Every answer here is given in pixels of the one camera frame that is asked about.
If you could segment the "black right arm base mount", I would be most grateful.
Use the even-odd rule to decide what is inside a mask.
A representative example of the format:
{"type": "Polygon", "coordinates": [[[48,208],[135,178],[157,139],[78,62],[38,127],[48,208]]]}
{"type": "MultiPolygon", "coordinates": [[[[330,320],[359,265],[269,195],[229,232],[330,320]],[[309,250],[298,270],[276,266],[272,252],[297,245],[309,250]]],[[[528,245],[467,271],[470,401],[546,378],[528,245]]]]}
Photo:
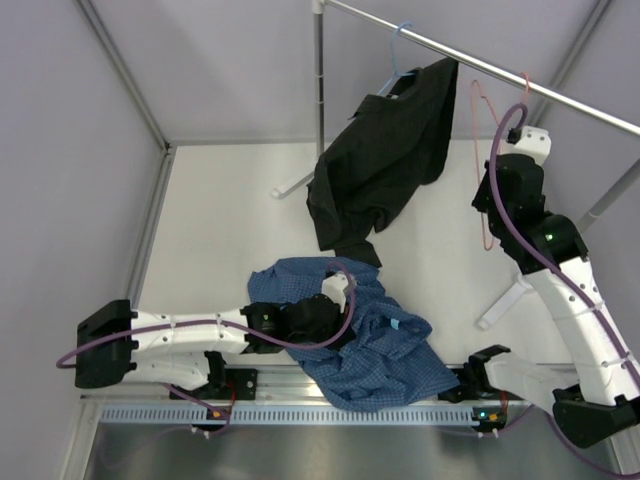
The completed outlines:
{"type": "Polygon", "coordinates": [[[437,395],[440,401],[457,404],[462,401],[489,398],[494,389],[487,383],[486,377],[473,369],[453,368],[451,372],[458,380],[458,385],[437,395]]]}

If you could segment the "blue checked shirt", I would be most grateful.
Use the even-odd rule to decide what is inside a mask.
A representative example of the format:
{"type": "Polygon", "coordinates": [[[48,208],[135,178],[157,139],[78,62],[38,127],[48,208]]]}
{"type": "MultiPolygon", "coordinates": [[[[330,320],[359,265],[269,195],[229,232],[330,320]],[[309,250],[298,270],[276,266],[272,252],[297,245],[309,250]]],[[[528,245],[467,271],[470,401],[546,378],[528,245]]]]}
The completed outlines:
{"type": "Polygon", "coordinates": [[[287,354],[336,408],[375,412],[437,396],[459,385],[427,342],[431,325],[404,310],[378,280],[379,269],[340,257],[354,277],[355,338],[338,350],[289,349],[287,354]]]}

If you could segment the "pink wire hanger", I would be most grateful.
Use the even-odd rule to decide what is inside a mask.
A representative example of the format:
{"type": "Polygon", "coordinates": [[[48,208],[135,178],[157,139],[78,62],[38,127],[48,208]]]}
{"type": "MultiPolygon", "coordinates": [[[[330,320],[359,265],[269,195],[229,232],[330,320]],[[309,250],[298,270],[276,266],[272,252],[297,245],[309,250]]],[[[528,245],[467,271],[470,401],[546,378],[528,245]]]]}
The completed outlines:
{"type": "MultiPolygon", "coordinates": [[[[474,148],[474,165],[477,184],[480,185],[482,181],[481,175],[481,161],[479,151],[479,121],[478,121],[478,102],[482,100],[494,120],[496,126],[499,125],[500,119],[498,118],[496,109],[491,99],[487,96],[484,87],[478,79],[473,79],[470,83],[469,90],[470,108],[471,108],[471,120],[472,120],[472,140],[474,148]]],[[[495,237],[489,230],[488,217],[484,214],[480,214],[481,221],[481,233],[482,233],[482,247],[486,252],[491,251],[495,246],[495,237]]]]}

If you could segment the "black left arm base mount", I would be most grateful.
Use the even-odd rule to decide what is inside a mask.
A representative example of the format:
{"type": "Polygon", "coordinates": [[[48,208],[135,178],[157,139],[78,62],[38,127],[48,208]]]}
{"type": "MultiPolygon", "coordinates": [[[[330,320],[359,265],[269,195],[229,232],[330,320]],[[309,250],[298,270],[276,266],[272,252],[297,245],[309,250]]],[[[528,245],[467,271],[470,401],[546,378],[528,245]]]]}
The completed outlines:
{"type": "Polygon", "coordinates": [[[208,400],[253,401],[256,398],[258,371],[252,368],[225,369],[210,382],[208,400]]]}

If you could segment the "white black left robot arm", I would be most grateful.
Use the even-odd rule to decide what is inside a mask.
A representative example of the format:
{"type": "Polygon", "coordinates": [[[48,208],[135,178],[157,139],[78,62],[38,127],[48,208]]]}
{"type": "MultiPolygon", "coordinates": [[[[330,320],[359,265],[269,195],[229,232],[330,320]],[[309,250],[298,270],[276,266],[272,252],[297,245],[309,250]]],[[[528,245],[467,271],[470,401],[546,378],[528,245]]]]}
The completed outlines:
{"type": "Polygon", "coordinates": [[[114,300],[77,327],[74,383],[165,383],[213,399],[225,390],[224,355],[338,347],[353,339],[350,323],[349,301],[324,294],[207,315],[153,314],[114,300]]]}

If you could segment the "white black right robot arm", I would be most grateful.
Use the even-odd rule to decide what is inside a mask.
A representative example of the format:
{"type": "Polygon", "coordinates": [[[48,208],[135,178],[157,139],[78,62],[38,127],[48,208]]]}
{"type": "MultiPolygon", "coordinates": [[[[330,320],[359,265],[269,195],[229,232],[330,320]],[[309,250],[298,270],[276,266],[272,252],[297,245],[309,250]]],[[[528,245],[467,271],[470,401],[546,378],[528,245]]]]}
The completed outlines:
{"type": "Polygon", "coordinates": [[[549,311],[571,356],[562,374],[494,345],[469,357],[465,384],[478,396],[512,393],[551,415],[574,446],[591,447],[639,423],[639,363],[613,321],[573,222],[545,207],[533,158],[490,160],[472,202],[549,311]]]}

